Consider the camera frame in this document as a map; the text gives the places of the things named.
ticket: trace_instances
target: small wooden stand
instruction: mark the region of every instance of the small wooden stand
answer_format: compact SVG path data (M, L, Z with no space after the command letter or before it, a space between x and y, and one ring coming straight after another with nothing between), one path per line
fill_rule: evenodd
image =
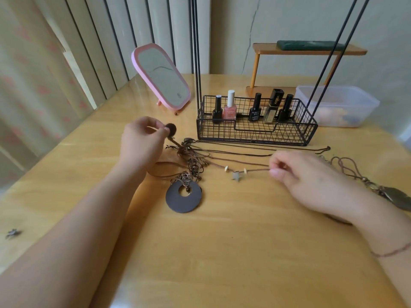
M254 52L256 57L254 60L253 75L251 77L250 86L247 86L245 91L249 97L254 97L256 92L261 93L262 97L270 97L271 91L274 87L255 87L255 81L257 76L258 63L260 61L260 55L329 55L330 51L284 51L277 47L277 43L254 43L253 44ZM344 55L347 56L362 56L367 54L367 50L360 48L358 46L349 44L345 50ZM332 64L331 71L335 68L337 61L341 59L341 52L334 51L333 55L337 55L334 64ZM326 79L325 84L330 81L330 74Z

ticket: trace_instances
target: black wire basket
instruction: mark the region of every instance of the black wire basket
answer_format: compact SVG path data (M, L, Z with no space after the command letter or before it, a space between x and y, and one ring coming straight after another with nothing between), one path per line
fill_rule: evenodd
M198 109L197 136L200 140L225 142L252 142L261 144L306 146L318 125L300 99L293 99L291 116L287 122L263 123L265 108L269 98L261 99L261 114L258 121L249 121L249 110L253 98L235 97L237 117L235 120L213 119L215 96L204 95ZM222 108L227 104L227 96L221 98ZM281 101L278 112L284 105Z

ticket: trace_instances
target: mirror glass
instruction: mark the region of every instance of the mirror glass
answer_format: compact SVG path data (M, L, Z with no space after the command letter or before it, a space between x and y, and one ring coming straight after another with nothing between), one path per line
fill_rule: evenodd
M139 51L136 57L140 68L144 70L154 88L164 96L168 105L173 108L181 108L190 97L188 85L164 54L165 52L162 53L157 47L149 47ZM154 91L151 82L147 82L147 84Z

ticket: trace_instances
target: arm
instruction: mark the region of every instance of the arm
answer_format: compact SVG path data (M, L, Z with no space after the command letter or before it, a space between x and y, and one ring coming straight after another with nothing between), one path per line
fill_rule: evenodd
M164 124L149 117L126 126L118 164L0 275L0 307L89 306L134 192L168 134Z
M411 307L411 219L404 212L314 155L278 151L271 157L270 175L304 206L352 222L374 253L406 248L378 261Z

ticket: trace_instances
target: white bottle cap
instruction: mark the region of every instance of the white bottle cap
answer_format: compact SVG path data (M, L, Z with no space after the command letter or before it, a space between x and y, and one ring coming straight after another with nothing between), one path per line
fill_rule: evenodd
M233 106L234 106L234 90L230 89L229 95L227 97L227 107L233 107Z

